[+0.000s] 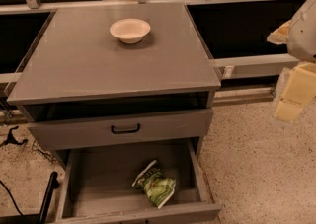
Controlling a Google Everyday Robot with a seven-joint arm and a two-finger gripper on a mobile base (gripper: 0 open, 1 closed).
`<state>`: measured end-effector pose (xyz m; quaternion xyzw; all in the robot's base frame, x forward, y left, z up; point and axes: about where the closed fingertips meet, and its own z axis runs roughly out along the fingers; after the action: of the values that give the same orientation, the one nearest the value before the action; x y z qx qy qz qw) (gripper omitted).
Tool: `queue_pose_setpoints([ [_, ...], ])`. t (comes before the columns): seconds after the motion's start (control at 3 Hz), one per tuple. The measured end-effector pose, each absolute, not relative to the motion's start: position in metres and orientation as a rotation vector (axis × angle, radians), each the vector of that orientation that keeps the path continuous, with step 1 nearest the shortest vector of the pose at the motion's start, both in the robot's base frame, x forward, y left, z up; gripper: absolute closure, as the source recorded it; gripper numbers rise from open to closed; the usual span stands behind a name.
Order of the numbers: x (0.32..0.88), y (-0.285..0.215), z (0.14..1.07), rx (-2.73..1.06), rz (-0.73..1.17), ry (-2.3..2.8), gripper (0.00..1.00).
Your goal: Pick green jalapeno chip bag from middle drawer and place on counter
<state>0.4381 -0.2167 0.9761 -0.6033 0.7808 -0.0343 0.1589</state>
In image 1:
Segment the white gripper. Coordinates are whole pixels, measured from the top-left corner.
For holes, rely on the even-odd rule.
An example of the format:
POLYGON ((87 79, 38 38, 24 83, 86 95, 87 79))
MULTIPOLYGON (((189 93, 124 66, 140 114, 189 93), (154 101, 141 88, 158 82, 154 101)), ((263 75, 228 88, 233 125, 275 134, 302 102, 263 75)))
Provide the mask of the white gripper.
MULTIPOLYGON (((271 32, 267 41, 287 44, 288 53, 301 61, 316 61, 316 0, 306 0, 287 21, 271 32)), ((276 106, 274 117, 293 122, 316 97, 316 64, 304 63, 294 67, 276 106)))

